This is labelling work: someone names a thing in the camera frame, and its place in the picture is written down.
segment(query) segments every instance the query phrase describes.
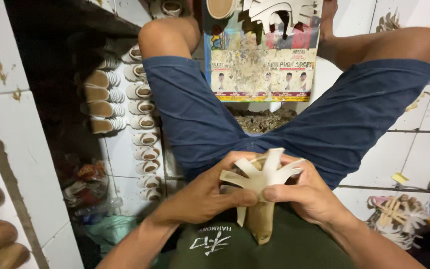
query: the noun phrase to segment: printed logo on shirt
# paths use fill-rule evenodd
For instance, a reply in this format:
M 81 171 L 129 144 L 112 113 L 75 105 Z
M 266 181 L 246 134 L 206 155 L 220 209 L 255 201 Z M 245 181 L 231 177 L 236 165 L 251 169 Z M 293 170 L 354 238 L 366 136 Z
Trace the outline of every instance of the printed logo on shirt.
M 210 253 L 213 253 L 215 251 L 224 249 L 224 247 L 221 246 L 228 246 L 229 243 L 224 242 L 225 240 L 229 239 L 231 236 L 222 237 L 222 231 L 231 231 L 232 228 L 229 226 L 214 226 L 214 227 L 206 227 L 198 230 L 199 232 L 205 232 L 205 231 L 218 231 L 215 239 L 209 239 L 208 236 L 197 238 L 195 239 L 194 243 L 190 246 L 189 249 L 194 249 L 198 247 L 206 248 L 208 251 L 206 251 L 204 254 L 208 256 Z

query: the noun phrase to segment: person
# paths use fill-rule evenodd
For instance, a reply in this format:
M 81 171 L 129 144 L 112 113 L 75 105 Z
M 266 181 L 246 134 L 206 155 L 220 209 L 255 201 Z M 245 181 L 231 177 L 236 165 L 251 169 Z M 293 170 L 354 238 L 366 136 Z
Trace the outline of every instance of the person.
M 200 38 L 195 16 L 144 25 L 139 46 L 148 82 L 176 161 L 192 182 L 159 205 L 99 269 L 148 267 L 178 227 L 171 268 L 423 268 L 356 219 L 332 190 L 430 81 L 430 28 L 336 37 L 336 10 L 336 0 L 324 1 L 318 55 L 344 73 L 289 123 L 257 137 L 243 132 L 191 60 Z M 279 147 L 286 150 L 283 164 L 307 161 L 296 184 L 263 190 L 277 204 L 272 238 L 258 246 L 235 223 L 234 209 L 253 205 L 256 196 L 243 189 L 220 194 L 219 177 L 237 160 Z
M 218 81 L 220 82 L 220 87 L 218 87 L 219 90 L 223 91 L 223 80 L 225 79 L 225 75 L 223 73 L 220 73 L 218 75 Z
M 293 78 L 293 74 L 291 74 L 291 73 L 287 73 L 286 74 L 286 87 L 285 87 L 285 90 L 290 90 L 291 89 L 291 87 L 290 87 L 290 81 L 291 81 L 292 78 Z

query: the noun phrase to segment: bare foot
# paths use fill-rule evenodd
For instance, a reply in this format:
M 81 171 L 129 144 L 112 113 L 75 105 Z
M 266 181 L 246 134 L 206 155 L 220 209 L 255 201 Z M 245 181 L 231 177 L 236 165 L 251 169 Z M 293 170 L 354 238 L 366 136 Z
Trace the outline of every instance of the bare foot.
M 321 14 L 320 42 L 333 37 L 333 19 L 338 11 L 338 0 L 324 0 Z

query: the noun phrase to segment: floor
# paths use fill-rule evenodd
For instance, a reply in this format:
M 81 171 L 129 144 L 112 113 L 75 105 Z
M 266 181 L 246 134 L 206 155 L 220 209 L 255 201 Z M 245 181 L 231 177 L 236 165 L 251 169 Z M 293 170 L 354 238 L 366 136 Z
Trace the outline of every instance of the floor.
M 400 12 L 402 26 L 430 27 L 430 0 L 338 0 L 338 14 L 334 20 L 334 33 L 337 36 L 372 33 L 378 26 L 381 16 Z M 193 54 L 193 58 L 200 62 L 205 69 L 203 44 Z M 314 101 L 336 81 L 342 72 L 330 62 L 318 58 L 316 62 L 314 87 L 312 96 Z M 425 91 L 430 93 L 430 85 Z M 301 112 L 309 103 L 299 103 L 296 110 Z M 270 108 L 270 104 L 251 104 L 249 109 L 260 110 Z M 147 212 L 148 202 L 140 203 L 133 200 L 136 193 L 137 178 L 130 169 L 120 169 L 125 158 L 132 156 L 129 144 L 121 144 L 122 138 L 130 131 L 130 127 L 122 131 L 117 137 L 101 140 L 102 148 L 107 149 L 106 161 L 111 167 L 111 177 L 114 184 L 111 195 L 125 198 L 122 214 L 144 214 Z M 348 175 L 334 192 L 361 220 L 366 220 L 374 211 L 367 209 L 367 198 L 371 195 L 399 196 L 408 193 L 415 196 L 423 204 L 430 202 L 430 193 L 413 192 L 413 189 L 399 192 L 394 189 L 396 181 L 391 179 L 395 172 L 401 172 L 409 179 L 406 186 L 426 189 L 430 180 L 430 95 L 426 95 L 419 102 L 419 106 L 404 115 L 379 139 L 362 161 L 360 169 Z M 183 184 L 176 180 L 166 180 L 165 193 L 173 193 Z

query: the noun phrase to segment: peeling paint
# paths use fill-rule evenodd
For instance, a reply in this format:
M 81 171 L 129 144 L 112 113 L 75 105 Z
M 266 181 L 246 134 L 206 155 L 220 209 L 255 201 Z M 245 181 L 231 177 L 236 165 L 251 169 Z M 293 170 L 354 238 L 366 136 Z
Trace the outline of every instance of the peeling paint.
M 12 97 L 17 100 L 17 101 L 21 101 L 21 89 L 18 89 L 12 93 Z
M 1 63 L 1 59 L 0 59 L 0 79 L 3 82 L 3 85 L 6 85 L 6 80 L 8 79 L 8 73 L 4 73 L 3 70 L 3 64 Z

